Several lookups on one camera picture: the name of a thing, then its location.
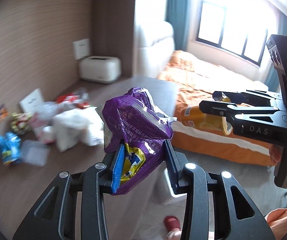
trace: padded headboard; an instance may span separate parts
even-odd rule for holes
[[[173,28],[165,21],[139,26],[137,74],[156,78],[174,50]]]

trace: yellow cup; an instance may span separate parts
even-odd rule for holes
[[[201,128],[206,130],[222,131],[223,135],[229,135],[232,126],[226,121],[225,117],[204,114],[199,106],[186,107],[181,111],[181,122],[185,126],[193,128]]]

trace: orange bedsheet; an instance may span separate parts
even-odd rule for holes
[[[254,84],[250,79],[227,70],[226,68],[214,65],[197,59],[192,54],[183,51],[174,51],[166,68],[158,77],[161,80],[176,82],[180,85],[177,95],[175,116],[180,121],[180,113],[187,106],[196,106],[202,100],[212,100],[212,93],[216,90],[221,91],[242,91],[252,89]],[[172,144],[176,147],[212,155],[239,163],[250,163],[269,166],[271,161],[268,155],[268,143],[240,137],[234,134],[227,136],[233,139],[247,141],[247,147],[238,140],[227,140],[220,131],[202,130],[216,134],[215,139],[198,138],[192,135],[191,127],[184,128],[185,131],[174,129]],[[260,151],[252,150],[249,145],[261,146]]]

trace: bed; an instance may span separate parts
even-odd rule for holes
[[[173,51],[171,25],[164,22],[154,26],[153,31],[151,25],[141,27],[137,68],[141,75],[176,82],[180,86],[175,110],[178,120],[173,123],[173,146],[237,163],[271,166],[268,143],[233,133],[223,136],[220,131],[186,127],[180,122],[183,108],[212,100],[215,90],[266,90],[267,87],[223,66],[199,60],[188,52]]]

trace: curtain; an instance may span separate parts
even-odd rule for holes
[[[287,36],[287,16],[282,12],[280,12],[279,16],[278,34]],[[272,92],[276,92],[279,87],[278,73],[274,69],[273,63],[271,63],[268,77],[264,83],[268,86],[269,91]]]
[[[176,50],[186,50],[189,36],[190,0],[168,0],[166,21],[173,26]]]

